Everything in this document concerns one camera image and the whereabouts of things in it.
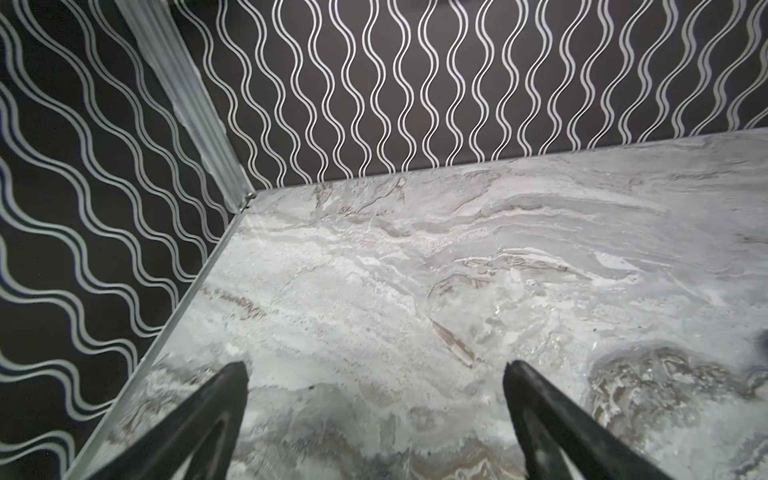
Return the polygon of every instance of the wavy line pattern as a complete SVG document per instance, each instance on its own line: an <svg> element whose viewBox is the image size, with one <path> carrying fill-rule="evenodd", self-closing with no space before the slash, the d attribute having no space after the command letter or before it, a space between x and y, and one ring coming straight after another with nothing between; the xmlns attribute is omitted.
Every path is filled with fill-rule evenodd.
<svg viewBox="0 0 768 480"><path fill-rule="evenodd" d="M194 60L201 70L215 64L237 93L233 72L242 69L224 57L211 63L213 46L187 26L194 15L213 29L214 9L186 1L174 14ZM313 180L754 127L768 117L764 0L386 0L382 15L383 2L305 0L289 10L282 1L237 0L268 20L254 31L231 12L220 26L266 59L253 71L252 91L238 95L273 121L279 114L283 129L306 132L306 142L281 151ZM264 40L273 32L283 41ZM725 45L735 57L722 54ZM292 87L275 98L257 90L261 82ZM263 123L243 117L230 136L272 137ZM310 141L321 131L327 141ZM260 173L281 184L278 167Z"/></svg>
<svg viewBox="0 0 768 480"><path fill-rule="evenodd" d="M111 0L11 0L0 42L0 465L58 478L230 216Z"/></svg>

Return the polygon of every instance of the marble countertop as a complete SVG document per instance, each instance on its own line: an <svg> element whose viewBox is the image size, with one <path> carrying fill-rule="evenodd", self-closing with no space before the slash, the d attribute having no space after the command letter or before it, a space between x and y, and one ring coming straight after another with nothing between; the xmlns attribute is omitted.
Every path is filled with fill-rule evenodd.
<svg viewBox="0 0 768 480"><path fill-rule="evenodd" d="M747 131L260 192L104 451L243 360L231 478L524 478L524 359L679 480L768 475L767 152Z"/></svg>

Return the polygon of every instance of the marble surface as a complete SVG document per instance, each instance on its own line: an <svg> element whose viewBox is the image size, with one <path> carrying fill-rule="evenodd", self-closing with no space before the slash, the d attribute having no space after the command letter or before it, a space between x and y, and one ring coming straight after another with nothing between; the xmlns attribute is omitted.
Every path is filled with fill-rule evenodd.
<svg viewBox="0 0 768 480"><path fill-rule="evenodd" d="M766 285L766 130L262 192L101 460L243 360L230 478L524 478L519 358L679 480L768 478Z"/></svg>

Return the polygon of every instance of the dark wallpaper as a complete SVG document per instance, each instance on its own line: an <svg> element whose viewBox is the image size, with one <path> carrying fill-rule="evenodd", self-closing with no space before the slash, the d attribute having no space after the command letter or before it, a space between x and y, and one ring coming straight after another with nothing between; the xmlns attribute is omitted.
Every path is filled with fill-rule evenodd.
<svg viewBox="0 0 768 480"><path fill-rule="evenodd" d="M0 3L0 478L57 478L230 221L107 0Z"/></svg>
<svg viewBox="0 0 768 480"><path fill-rule="evenodd" d="M256 188L767 124L766 0L183 0Z"/></svg>

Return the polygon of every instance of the patterned wall panel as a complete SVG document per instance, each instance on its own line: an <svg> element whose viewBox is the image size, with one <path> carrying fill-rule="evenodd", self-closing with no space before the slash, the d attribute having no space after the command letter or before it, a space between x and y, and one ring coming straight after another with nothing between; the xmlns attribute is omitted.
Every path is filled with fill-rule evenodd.
<svg viewBox="0 0 768 480"><path fill-rule="evenodd" d="M766 0L183 0L257 188L766 124Z"/></svg>
<svg viewBox="0 0 768 480"><path fill-rule="evenodd" d="M0 3L0 477L57 478L230 222L111 0Z"/></svg>

